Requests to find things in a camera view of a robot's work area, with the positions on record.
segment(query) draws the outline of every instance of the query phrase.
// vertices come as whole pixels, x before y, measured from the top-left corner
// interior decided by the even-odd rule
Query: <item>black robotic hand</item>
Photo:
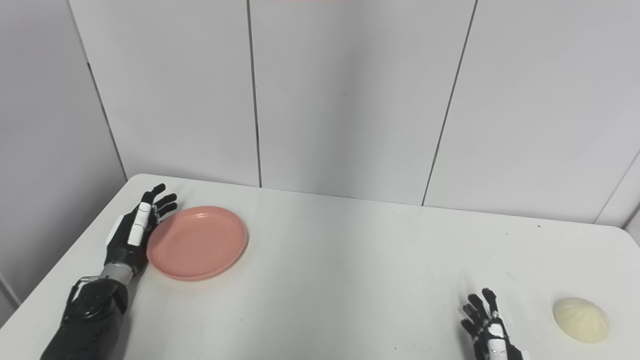
[[[504,321],[498,312],[495,294],[485,288],[482,295],[489,304],[489,313],[476,294],[469,294],[467,298],[470,303],[462,308],[471,319],[462,320],[462,326],[473,339],[476,360],[523,360],[521,351],[509,341]]]
[[[147,264],[147,242],[151,232],[160,223],[160,218],[178,208],[178,196],[169,194],[154,203],[157,195],[166,189],[164,184],[156,186],[142,195],[140,203],[128,214],[116,221],[108,237],[107,257],[104,264],[122,263],[138,274]]]
[[[107,360],[118,341],[129,305],[127,285],[147,264],[147,242],[160,218],[177,209],[173,193],[154,203],[160,184],[116,221],[108,236],[99,276],[83,277],[71,289],[60,328],[41,360]]]

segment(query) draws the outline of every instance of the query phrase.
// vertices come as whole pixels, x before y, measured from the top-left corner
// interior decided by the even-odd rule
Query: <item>white wall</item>
[[[67,3],[0,1],[0,49],[0,273],[24,300],[125,179]]]
[[[262,184],[421,204],[473,6],[251,1]]]
[[[640,152],[596,219],[596,224],[624,227],[640,206]]]
[[[636,213],[635,216],[631,218],[625,230],[636,241],[636,244],[640,246],[640,213]]]
[[[633,0],[71,0],[128,175],[621,225]],[[257,110],[260,162],[255,152]]]
[[[244,1],[70,4],[128,177],[259,185]]]
[[[634,0],[480,0],[425,205],[595,221],[640,149],[638,24]]]
[[[9,301],[9,296],[4,293],[0,285],[0,327],[9,319],[9,316],[15,311],[15,306]]]

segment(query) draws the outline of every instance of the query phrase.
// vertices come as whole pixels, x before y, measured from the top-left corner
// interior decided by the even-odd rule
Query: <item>pink plate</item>
[[[202,280],[230,268],[246,247],[246,227],[227,209],[198,206],[163,221],[151,234],[149,262],[168,277]]]

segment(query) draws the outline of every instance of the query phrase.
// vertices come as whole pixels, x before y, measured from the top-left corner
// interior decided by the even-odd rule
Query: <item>robotic hand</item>
[[[476,294],[469,294],[470,304],[462,307],[471,319],[462,320],[462,326],[474,341],[476,360],[523,360],[521,351],[509,341],[507,329],[498,312],[495,294],[485,288],[482,295],[489,304],[489,313]]]
[[[178,208],[173,193],[154,203],[165,190],[160,184],[116,221],[107,242],[99,276],[82,277],[72,287],[57,333],[41,360],[107,360],[129,305],[127,285],[147,264],[147,242],[167,213]]]

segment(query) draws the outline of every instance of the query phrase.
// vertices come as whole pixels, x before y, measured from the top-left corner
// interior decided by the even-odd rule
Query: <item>white table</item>
[[[461,305],[485,286],[534,360],[640,356],[640,249],[620,229],[140,175],[0,330],[0,359],[40,357],[115,218],[160,182],[183,208],[237,213],[249,245],[200,282],[148,267],[114,360],[473,359]],[[569,296],[607,312],[607,340],[560,330],[552,305]]]

